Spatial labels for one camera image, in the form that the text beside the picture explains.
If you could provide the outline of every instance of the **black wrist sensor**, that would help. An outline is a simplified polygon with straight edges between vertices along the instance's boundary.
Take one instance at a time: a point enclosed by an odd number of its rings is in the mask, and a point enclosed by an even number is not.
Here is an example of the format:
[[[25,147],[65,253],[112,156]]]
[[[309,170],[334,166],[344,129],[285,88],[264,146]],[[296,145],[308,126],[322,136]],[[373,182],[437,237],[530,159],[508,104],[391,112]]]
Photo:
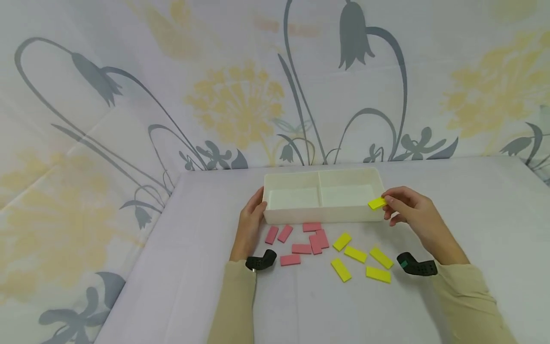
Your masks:
[[[273,263],[275,263],[275,258],[277,258],[277,253],[268,249],[263,254],[263,257],[248,257],[245,265],[252,271],[260,271],[273,265]]]
[[[413,255],[409,252],[401,253],[397,256],[397,261],[399,265],[405,270],[409,275],[416,276],[433,276],[437,275],[437,266],[436,262],[433,260],[426,260],[422,262],[416,261]]]

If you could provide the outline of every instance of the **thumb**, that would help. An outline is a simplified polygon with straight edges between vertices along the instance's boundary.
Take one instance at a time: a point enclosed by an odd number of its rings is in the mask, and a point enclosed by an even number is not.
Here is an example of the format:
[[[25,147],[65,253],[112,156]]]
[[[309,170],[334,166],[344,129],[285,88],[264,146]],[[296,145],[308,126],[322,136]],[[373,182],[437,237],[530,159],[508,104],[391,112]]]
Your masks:
[[[258,204],[256,209],[252,212],[252,216],[261,219],[263,216],[263,212],[267,209],[267,202],[263,201],[262,203]]]
[[[403,216],[405,217],[410,215],[411,211],[413,210],[411,207],[398,200],[397,198],[386,196],[384,197],[384,200],[393,210],[399,212],[400,214],[403,214]]]

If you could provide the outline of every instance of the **fabric backdrop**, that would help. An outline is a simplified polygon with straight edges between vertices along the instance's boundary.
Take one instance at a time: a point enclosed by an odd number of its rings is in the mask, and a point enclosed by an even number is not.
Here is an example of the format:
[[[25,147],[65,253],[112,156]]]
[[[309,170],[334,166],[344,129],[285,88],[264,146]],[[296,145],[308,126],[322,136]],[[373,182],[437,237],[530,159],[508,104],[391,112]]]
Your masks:
[[[507,154],[550,184],[549,15],[2,2],[2,341],[93,342],[182,172]]]

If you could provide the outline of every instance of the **white tray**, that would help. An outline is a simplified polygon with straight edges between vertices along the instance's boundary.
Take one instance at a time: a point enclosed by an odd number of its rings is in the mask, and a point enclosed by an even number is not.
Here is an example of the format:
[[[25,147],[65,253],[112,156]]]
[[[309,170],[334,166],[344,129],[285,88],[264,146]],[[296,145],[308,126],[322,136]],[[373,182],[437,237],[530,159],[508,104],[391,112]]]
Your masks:
[[[384,219],[367,204],[384,192],[375,168],[266,174],[263,185],[269,225]]]

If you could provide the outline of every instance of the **forearm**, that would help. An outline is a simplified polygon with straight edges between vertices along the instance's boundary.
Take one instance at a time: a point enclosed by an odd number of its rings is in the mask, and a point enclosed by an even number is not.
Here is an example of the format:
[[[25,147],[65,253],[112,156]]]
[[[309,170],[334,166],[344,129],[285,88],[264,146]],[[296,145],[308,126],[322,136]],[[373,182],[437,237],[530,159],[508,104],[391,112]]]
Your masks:
[[[455,344],[516,344],[481,271],[470,264],[438,265],[433,286]]]
[[[256,273],[245,266],[244,260],[225,265],[208,344],[254,344],[252,303],[255,291]]]

